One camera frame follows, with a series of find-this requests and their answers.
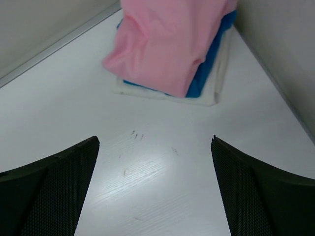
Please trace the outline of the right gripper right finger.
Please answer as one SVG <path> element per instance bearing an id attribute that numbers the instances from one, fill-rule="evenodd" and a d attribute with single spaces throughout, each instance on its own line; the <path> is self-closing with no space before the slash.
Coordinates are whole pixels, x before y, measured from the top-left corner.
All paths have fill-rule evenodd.
<path id="1" fill-rule="evenodd" d="M 315 181 L 251 157 L 214 136 L 211 153 L 233 236 L 313 236 Z"/>

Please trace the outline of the pink t shirt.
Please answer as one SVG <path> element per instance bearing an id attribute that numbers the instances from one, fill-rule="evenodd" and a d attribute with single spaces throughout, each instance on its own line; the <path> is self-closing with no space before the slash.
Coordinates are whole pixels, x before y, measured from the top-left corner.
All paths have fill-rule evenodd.
<path id="1" fill-rule="evenodd" d="M 123 0 L 106 70 L 174 97 L 189 86 L 235 0 Z"/>

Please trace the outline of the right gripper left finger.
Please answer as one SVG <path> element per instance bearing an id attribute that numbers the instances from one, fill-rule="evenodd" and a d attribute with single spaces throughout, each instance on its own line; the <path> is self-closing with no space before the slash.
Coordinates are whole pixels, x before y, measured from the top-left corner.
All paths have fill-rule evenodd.
<path id="1" fill-rule="evenodd" d="M 75 234 L 99 152 L 90 137 L 59 153 L 0 174 L 2 236 Z"/>

